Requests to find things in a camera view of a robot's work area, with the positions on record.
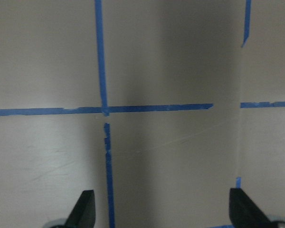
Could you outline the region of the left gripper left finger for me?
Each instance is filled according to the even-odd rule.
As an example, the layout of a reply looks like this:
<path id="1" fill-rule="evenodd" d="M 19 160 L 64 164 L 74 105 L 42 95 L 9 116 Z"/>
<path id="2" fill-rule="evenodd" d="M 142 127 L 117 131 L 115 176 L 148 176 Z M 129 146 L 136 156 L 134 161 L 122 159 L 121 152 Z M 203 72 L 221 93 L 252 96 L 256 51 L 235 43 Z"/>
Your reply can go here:
<path id="1" fill-rule="evenodd" d="M 85 190 L 68 216 L 64 227 L 66 228 L 93 228 L 96 220 L 95 193 Z"/>

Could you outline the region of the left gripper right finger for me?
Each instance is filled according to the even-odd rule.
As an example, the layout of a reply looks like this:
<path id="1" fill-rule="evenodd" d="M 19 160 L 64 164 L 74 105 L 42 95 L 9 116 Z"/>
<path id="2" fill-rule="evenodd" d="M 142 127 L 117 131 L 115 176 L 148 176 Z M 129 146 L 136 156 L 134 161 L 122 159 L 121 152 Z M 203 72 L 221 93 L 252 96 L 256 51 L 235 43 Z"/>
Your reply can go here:
<path id="1" fill-rule="evenodd" d="M 275 228 L 252 199 L 241 189 L 229 191 L 229 218 L 235 228 Z"/>

